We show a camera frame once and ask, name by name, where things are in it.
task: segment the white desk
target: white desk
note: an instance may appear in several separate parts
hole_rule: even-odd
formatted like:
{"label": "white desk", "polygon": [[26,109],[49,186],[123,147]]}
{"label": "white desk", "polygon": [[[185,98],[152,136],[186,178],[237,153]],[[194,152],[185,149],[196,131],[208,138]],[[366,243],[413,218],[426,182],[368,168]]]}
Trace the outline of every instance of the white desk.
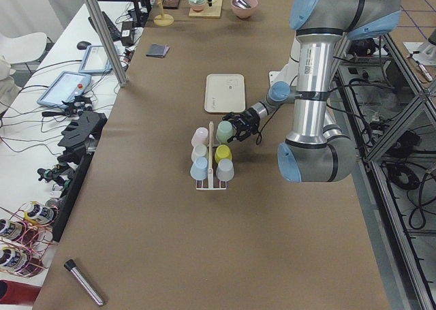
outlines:
{"label": "white desk", "polygon": [[[116,19],[125,14],[126,10],[132,9],[133,4],[130,2],[107,2],[99,3],[100,8],[107,13],[110,19],[115,22]],[[78,50],[76,45],[79,41],[88,41],[92,44],[101,44],[98,35],[93,30],[88,22],[88,11],[83,5],[77,15],[74,16],[68,27],[62,33],[52,50],[42,61],[40,67],[45,67],[53,63],[69,61],[74,59],[82,59],[84,50]],[[142,34],[142,28],[136,29],[135,40],[139,40]],[[124,50],[121,42],[115,42],[120,50]],[[28,81],[26,86],[30,85],[50,85],[53,80],[62,71],[77,72],[80,62],[66,63],[43,69],[35,73]],[[101,76],[93,76],[92,84],[100,80]],[[22,91],[12,104],[13,109],[23,113],[36,109],[39,105],[36,103],[40,95],[45,91],[45,88],[32,87]],[[115,102],[116,95],[119,90],[119,85],[114,74],[108,74],[102,81],[93,89],[92,95],[93,109],[97,112],[103,112],[107,117],[110,115],[112,105]],[[61,154],[63,148],[57,146],[62,136],[60,133],[64,127],[70,122],[70,118],[56,117],[60,122],[53,121],[50,117],[44,119],[46,122],[43,126],[45,133],[41,132],[41,111],[47,110],[40,108],[39,112],[17,115],[16,111],[9,109],[3,118],[3,127],[0,129],[0,136],[5,138],[21,139],[21,140],[46,140],[44,142],[50,150],[55,154]],[[6,142],[16,150],[23,150],[28,146],[38,144],[39,142],[20,142],[6,140]],[[4,142],[0,142],[0,164],[2,171],[0,172],[0,188],[3,191],[2,201],[0,205],[10,211],[16,211],[22,204],[29,201],[38,201],[45,203],[52,197],[60,195],[59,191],[53,191],[55,184],[53,182],[44,183],[37,179],[38,168],[52,168],[57,164],[57,156],[50,154],[44,146],[35,146],[27,151],[15,153],[9,150]],[[0,218],[9,218],[10,215],[0,210]],[[51,247],[50,254],[44,256],[44,266],[50,266],[52,255],[55,252],[55,247]],[[42,273],[28,278],[21,278],[5,273],[0,273],[0,279],[11,281],[19,281],[32,285],[42,285],[47,270]],[[2,310],[25,310],[29,307],[1,305]]]}

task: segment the red cup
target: red cup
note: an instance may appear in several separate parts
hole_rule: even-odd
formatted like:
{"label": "red cup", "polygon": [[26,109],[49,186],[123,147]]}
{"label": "red cup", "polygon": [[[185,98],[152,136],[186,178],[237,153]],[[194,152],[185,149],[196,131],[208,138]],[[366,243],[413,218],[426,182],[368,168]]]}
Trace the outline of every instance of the red cup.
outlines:
{"label": "red cup", "polygon": [[0,305],[33,305],[40,286],[0,280]]}

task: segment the chair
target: chair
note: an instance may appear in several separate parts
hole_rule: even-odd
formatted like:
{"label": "chair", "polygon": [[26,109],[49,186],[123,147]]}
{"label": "chair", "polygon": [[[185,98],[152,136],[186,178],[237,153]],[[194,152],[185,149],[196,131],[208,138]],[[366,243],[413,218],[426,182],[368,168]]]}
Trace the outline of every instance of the chair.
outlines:
{"label": "chair", "polygon": [[6,37],[0,33],[0,55],[11,65],[38,60],[47,45],[47,35],[42,32],[19,37]]}

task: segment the robotic arm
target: robotic arm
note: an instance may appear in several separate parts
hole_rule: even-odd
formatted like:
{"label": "robotic arm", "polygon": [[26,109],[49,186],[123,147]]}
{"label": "robotic arm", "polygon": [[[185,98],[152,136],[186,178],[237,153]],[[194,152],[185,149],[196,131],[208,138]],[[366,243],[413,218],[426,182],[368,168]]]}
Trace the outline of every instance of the robotic arm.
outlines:
{"label": "robotic arm", "polygon": [[279,145],[282,176],[290,182],[331,182],[344,179],[356,164],[352,141],[326,112],[335,44],[377,37],[399,22],[401,0],[295,0],[290,26],[300,43],[298,82],[276,82],[263,101],[223,120],[234,126],[231,139],[258,133],[260,119],[294,100],[292,131]]}

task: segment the wooden block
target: wooden block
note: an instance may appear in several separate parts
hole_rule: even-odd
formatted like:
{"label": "wooden block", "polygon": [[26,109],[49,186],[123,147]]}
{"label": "wooden block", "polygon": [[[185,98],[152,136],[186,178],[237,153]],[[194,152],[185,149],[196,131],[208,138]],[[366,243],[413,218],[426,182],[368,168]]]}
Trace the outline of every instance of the wooden block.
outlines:
{"label": "wooden block", "polygon": [[223,7],[223,0],[212,0],[212,7],[206,5],[201,12],[195,12],[189,9],[189,17],[198,18],[221,18],[221,9]]}

